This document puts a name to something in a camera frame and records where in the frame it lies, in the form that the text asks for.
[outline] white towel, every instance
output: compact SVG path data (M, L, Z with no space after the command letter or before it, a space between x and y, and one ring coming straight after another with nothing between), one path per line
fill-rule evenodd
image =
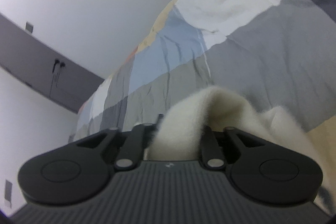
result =
M147 151L148 159L196 160L204 125L213 131L233 126L312 158L322 169L322 186L330 191L323 160L283 107L257 113L245 98L216 86L191 95L167 112ZM321 197L315 203L330 213Z

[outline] metal pin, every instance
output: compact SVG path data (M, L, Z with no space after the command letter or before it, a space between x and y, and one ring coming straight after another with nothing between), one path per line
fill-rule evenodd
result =
M118 167L126 168L126 167L130 167L133 164L133 162L130 159L120 159L120 160L117 160L115 164Z
M224 165L224 161L221 159L211 159L211 160L208 160L207 164L210 167L221 167Z

